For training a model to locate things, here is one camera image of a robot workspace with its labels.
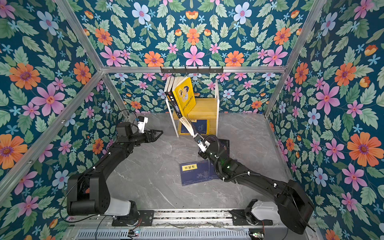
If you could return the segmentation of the purple portrait book top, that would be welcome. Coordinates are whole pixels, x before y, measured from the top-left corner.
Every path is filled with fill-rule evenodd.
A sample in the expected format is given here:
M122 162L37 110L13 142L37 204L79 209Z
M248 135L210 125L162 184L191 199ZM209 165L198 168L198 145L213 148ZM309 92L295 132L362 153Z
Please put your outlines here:
M196 135L194 126L193 126L192 122L189 119L187 119L186 117L181 117L179 119L179 121L187 129L188 133L192 137L194 137Z

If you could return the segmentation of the black wolf cover book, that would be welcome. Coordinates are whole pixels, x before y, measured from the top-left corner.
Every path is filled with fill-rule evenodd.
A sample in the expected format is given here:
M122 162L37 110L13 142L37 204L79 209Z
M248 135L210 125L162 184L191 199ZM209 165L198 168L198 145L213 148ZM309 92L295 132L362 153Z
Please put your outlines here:
M173 93L173 83L174 83L174 80L175 80L175 77L174 77L174 79L170 83L169 94L170 94L170 98L171 98L171 103L172 103L172 105L173 105L173 107L175 109L175 112L176 112L178 118L180 119L181 117L183 117L183 115L182 115L182 113L180 111L179 105L178 105L177 100L175 98L175 95Z

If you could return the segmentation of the yellow cartoon book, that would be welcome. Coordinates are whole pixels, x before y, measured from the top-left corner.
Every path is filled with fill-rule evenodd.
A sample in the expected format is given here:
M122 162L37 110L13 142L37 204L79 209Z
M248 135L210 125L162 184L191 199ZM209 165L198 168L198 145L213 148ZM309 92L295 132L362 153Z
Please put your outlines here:
M176 101L177 116L186 117L196 105L191 78L188 76L176 77L172 84L172 94Z

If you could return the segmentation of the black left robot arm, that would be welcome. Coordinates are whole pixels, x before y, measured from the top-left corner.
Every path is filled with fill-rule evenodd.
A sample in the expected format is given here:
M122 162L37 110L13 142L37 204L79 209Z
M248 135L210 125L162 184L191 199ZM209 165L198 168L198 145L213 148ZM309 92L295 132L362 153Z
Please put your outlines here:
M117 125L117 140L107 153L90 169L73 175L68 180L67 213L70 216L103 215L117 218L139 218L134 201L113 198L107 179L115 168L142 144L156 142L164 133L161 130L133 132L129 122Z

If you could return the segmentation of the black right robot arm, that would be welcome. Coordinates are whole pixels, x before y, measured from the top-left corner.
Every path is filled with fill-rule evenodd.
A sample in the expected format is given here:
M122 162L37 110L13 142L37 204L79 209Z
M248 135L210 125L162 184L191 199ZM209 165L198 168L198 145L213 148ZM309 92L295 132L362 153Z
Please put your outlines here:
M304 234L310 226L309 221L315 206L299 183L293 180L287 183L274 180L252 171L230 158L215 135L204 138L195 134L193 138L200 148L199 155L213 164L218 178L226 183L244 185L269 197L277 206L282 223L292 232Z

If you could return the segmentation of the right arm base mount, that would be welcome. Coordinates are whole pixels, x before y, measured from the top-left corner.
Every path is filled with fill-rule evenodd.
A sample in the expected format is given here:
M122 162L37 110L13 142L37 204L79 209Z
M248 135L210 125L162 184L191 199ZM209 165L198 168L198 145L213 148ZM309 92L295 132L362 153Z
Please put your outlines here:
M251 212L245 210L230 210L234 226L272 226L272 220L259 220Z

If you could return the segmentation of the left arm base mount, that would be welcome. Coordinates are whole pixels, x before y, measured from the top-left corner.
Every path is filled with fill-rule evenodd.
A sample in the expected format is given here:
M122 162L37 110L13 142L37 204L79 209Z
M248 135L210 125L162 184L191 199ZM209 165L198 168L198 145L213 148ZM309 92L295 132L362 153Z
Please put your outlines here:
M112 222L113 227L150 227L154 220L154 210L134 210L127 216L119 216Z

